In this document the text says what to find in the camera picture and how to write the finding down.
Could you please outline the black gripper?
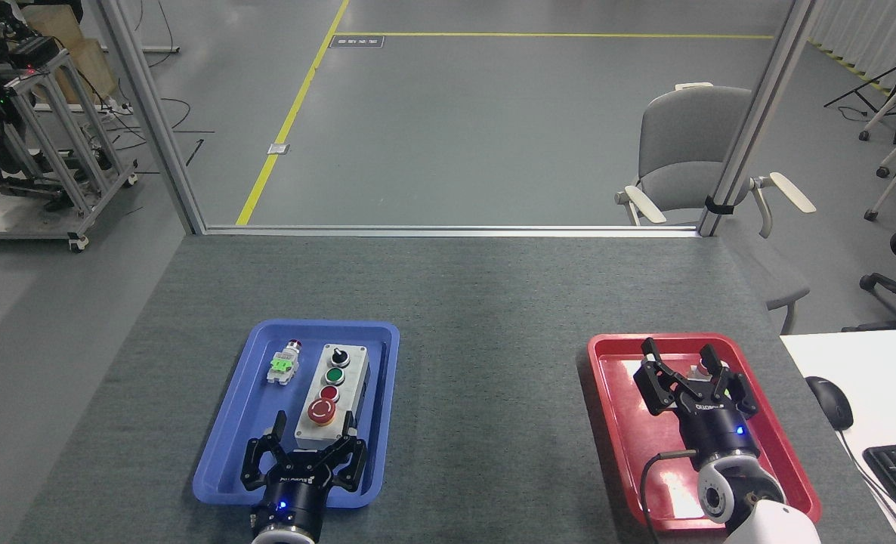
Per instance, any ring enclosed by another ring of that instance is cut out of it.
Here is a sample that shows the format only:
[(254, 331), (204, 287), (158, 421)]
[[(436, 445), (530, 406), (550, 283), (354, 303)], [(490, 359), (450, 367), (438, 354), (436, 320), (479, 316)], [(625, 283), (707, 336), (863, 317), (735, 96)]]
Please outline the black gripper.
[(357, 436), (355, 418), (344, 418), (341, 437), (321, 451), (318, 468), (327, 470), (288, 473), (259, 468), (264, 454), (271, 453), (275, 467), (285, 468), (289, 455), (283, 450), (285, 411), (279, 411), (274, 425), (246, 445), (240, 481), (247, 491), (265, 487), (264, 498), (252, 507), (252, 537), (255, 539), (318, 539), (323, 531), (323, 513), (329, 487), (345, 491), (358, 489), (366, 464), (366, 442)]
[[(694, 400), (694, 390), (686, 376), (680, 375), (663, 362), (654, 338), (647, 337), (641, 343), (639, 368), (634, 372), (634, 382), (644, 399), (644, 405), (652, 416), (675, 405), (680, 394), (686, 393)], [(686, 449), (692, 449), (691, 462), (710, 462), (714, 456), (760, 456), (758, 441), (753, 438), (744, 416), (755, 416), (758, 403), (747, 376), (725, 367), (718, 358), (716, 348), (706, 344), (700, 349), (701, 363), (709, 372), (712, 392), (709, 399), (733, 406), (704, 405), (694, 411), (677, 410), (679, 431)]]

